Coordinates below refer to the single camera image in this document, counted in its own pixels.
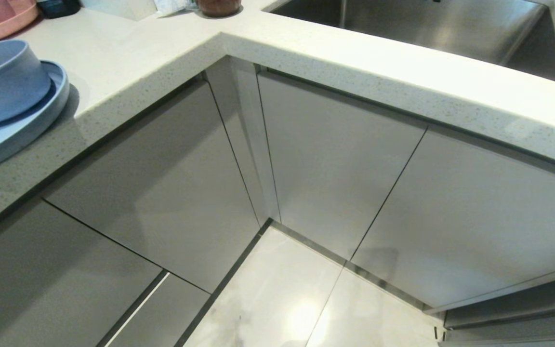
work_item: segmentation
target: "blue plate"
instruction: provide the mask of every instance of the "blue plate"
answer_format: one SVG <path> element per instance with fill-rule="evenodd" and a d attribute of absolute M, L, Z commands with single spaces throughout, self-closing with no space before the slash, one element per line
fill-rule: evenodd
<path fill-rule="evenodd" d="M 51 88 L 36 105 L 22 114 L 0 122 L 0 162 L 27 147 L 55 121 L 68 101 L 70 82 L 63 67 L 42 61 L 51 77 Z"/>

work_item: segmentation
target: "kitchen cabinet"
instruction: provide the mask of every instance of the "kitchen cabinet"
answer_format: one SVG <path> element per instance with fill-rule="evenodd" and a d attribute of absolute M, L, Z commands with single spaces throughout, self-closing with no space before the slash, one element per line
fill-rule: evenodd
<path fill-rule="evenodd" d="M 350 259 L 425 126 L 272 73 L 258 85 L 282 224 Z"/>
<path fill-rule="evenodd" d="M 207 299 L 209 294 L 167 274 L 108 347 L 172 347 Z"/>
<path fill-rule="evenodd" d="M 447 331 L 439 347 L 555 347 L 555 314 Z"/>
<path fill-rule="evenodd" d="M 0 346 L 95 346 L 160 271 L 32 202 L 0 225 Z"/>
<path fill-rule="evenodd" d="M 204 81 L 108 142 L 46 200 L 207 292 L 259 229 Z"/>
<path fill-rule="evenodd" d="M 254 65 L 227 56 L 208 67 L 205 77 L 233 146 L 256 220 L 260 225 L 270 217 L 279 220 Z"/>
<path fill-rule="evenodd" d="M 555 281 L 500 298 L 448 310 L 445 328 L 460 329 L 555 314 Z"/>
<path fill-rule="evenodd" d="M 553 281 L 555 167 L 429 130 L 352 261 L 436 310 Z"/>

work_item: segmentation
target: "kitchen countertop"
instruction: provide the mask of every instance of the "kitchen countertop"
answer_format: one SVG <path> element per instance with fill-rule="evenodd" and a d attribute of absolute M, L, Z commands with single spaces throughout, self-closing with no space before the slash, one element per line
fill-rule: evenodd
<path fill-rule="evenodd" d="M 555 160 L 555 82 L 263 11 L 284 2 L 244 0 L 241 13 L 219 20 L 185 13 L 135 22 L 81 9 L 20 33 L 40 59 L 66 68 L 71 98 L 50 130 L 0 164 L 0 212 L 225 55 Z"/>

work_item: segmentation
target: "white marble floor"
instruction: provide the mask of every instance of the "white marble floor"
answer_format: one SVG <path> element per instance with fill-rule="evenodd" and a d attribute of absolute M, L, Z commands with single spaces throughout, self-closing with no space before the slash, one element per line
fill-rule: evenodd
<path fill-rule="evenodd" d="M 436 347 L 434 327 L 442 321 L 269 227 L 185 347 Z"/>

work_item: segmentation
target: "cabinet door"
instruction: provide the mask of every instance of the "cabinet door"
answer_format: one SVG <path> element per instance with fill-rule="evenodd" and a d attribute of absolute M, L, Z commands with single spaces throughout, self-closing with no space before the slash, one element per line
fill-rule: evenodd
<path fill-rule="evenodd" d="M 258 83 L 282 224 L 350 259 L 423 127 L 282 76 Z"/>
<path fill-rule="evenodd" d="M 172 347 L 209 294 L 168 274 L 108 347 Z"/>
<path fill-rule="evenodd" d="M 208 292 L 259 228 L 205 82 L 108 143 L 46 199 Z"/>
<path fill-rule="evenodd" d="M 551 165 L 458 138 L 425 134 L 353 262 L 432 307 L 555 280 Z"/>
<path fill-rule="evenodd" d="M 1 347 L 95 346 L 160 273 L 44 202 L 18 215 L 0 227 Z"/>

